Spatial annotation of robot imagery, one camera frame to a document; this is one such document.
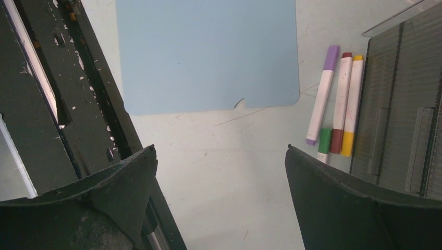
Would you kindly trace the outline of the blue clipboard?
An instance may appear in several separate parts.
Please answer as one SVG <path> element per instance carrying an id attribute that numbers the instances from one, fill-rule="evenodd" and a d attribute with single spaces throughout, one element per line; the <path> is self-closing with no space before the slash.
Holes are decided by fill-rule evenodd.
<path id="1" fill-rule="evenodd" d="M 299 99 L 294 1 L 117 1 L 116 16 L 131 115 Z"/>

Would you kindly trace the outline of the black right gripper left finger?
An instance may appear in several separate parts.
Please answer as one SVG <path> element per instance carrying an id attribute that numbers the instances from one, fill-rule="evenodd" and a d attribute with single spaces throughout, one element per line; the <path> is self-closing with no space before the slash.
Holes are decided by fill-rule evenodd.
<path id="1" fill-rule="evenodd" d="M 1 202 L 1 249 L 146 249 L 157 164 L 150 145 L 36 198 Z"/>

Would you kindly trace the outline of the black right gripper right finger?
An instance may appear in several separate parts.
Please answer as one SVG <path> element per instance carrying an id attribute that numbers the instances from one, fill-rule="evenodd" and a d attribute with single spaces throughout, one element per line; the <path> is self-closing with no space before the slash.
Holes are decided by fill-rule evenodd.
<path id="1" fill-rule="evenodd" d="M 366 182 L 293 146 L 285 168 L 306 249 L 441 249 L 441 201 Z"/>

